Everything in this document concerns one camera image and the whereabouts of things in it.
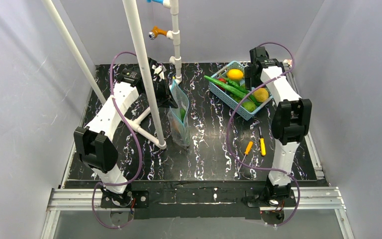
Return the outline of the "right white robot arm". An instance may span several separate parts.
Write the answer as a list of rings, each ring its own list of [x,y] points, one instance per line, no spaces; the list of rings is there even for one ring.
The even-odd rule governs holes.
[[[291,71],[270,58],[263,43],[250,50],[250,64],[244,69],[246,89],[254,94],[267,88],[277,105],[271,123],[275,152],[267,180],[273,188],[290,185],[294,155],[309,130],[312,102],[302,98],[288,82]]]

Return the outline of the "green chili pepper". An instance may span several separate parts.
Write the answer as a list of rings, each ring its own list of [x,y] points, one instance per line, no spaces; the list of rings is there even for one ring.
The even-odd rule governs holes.
[[[185,110],[183,108],[180,109],[180,119],[181,119],[181,122],[184,122],[186,113],[187,113],[187,110]]]

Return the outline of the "yellow lemon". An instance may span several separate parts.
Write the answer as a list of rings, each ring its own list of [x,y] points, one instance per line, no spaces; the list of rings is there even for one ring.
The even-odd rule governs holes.
[[[252,95],[255,100],[260,103],[265,102],[270,97],[270,94],[266,88],[259,88]]]

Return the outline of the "clear zip top bag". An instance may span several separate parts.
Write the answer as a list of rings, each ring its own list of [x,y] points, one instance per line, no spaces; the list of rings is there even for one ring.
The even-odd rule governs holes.
[[[169,108],[167,113],[171,130],[171,136],[174,143],[176,143],[177,145],[181,147],[189,147],[191,143],[190,126],[188,120],[190,101],[187,95],[179,87],[176,80],[173,80],[170,90],[173,96],[173,100],[178,105],[177,108]],[[187,110],[184,122],[181,122],[180,119],[181,108]]]

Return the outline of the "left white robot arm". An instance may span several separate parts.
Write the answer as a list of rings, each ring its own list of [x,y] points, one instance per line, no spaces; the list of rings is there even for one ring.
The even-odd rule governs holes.
[[[126,120],[125,113],[146,93],[138,67],[124,68],[112,84],[113,92],[96,116],[75,129],[74,142],[80,161],[99,176],[106,189],[123,194],[130,182],[117,166],[118,151],[112,141],[118,125]]]

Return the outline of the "orange fruit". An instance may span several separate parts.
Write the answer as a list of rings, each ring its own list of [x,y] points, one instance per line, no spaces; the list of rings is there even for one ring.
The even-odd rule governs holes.
[[[226,76],[232,81],[240,82],[244,78],[244,73],[240,69],[230,69]]]

